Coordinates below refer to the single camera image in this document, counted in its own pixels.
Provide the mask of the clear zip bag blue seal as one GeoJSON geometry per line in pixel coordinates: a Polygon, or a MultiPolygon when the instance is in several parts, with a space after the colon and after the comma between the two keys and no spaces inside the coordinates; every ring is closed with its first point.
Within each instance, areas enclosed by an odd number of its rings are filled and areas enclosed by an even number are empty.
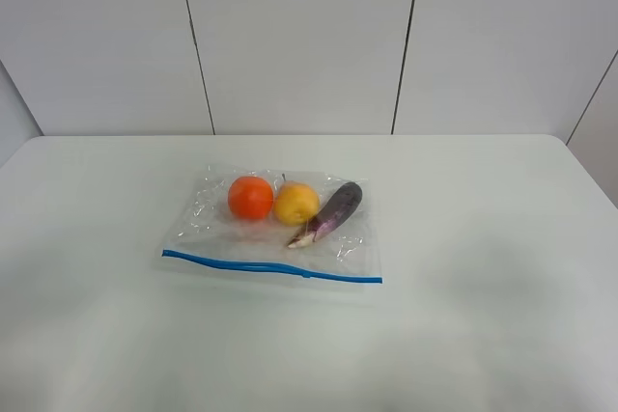
{"type": "Polygon", "coordinates": [[[300,278],[306,272],[311,275],[308,279],[380,284],[383,279],[370,193],[364,179],[342,179],[323,172],[250,171],[210,165],[195,183],[184,210],[163,241],[161,255],[217,270],[300,278]],[[362,188],[363,199],[356,212],[334,232],[308,247],[289,249],[289,240],[308,221],[300,226],[286,226],[272,214],[259,221],[242,220],[228,208],[229,187],[245,176],[266,180],[274,193],[278,193],[283,177],[308,184],[319,195],[319,211],[349,181],[362,188]]]}

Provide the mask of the orange tomato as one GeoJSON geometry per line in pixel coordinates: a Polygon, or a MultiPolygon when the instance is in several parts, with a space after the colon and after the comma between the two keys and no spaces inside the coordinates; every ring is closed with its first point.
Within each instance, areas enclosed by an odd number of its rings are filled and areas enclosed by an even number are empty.
{"type": "Polygon", "coordinates": [[[228,208],[238,219],[263,220],[269,215],[273,202],[271,186],[259,177],[237,178],[228,189],[228,208]]]}

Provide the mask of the yellow pear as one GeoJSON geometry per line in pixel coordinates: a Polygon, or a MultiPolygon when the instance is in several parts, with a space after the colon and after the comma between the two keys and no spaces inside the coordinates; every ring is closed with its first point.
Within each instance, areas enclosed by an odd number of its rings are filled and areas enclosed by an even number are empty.
{"type": "Polygon", "coordinates": [[[283,180],[273,203],[273,214],[286,226],[300,226],[318,213],[319,195],[308,184],[287,180],[286,177],[283,180]]]}

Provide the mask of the purple eggplant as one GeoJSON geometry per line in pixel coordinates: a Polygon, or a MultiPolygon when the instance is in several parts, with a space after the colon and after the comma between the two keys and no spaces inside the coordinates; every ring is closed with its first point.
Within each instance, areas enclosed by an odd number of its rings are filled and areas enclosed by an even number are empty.
{"type": "Polygon", "coordinates": [[[349,181],[339,187],[323,208],[302,225],[287,243],[289,249],[304,248],[320,241],[342,226],[358,209],[363,199],[362,188],[349,181]]]}

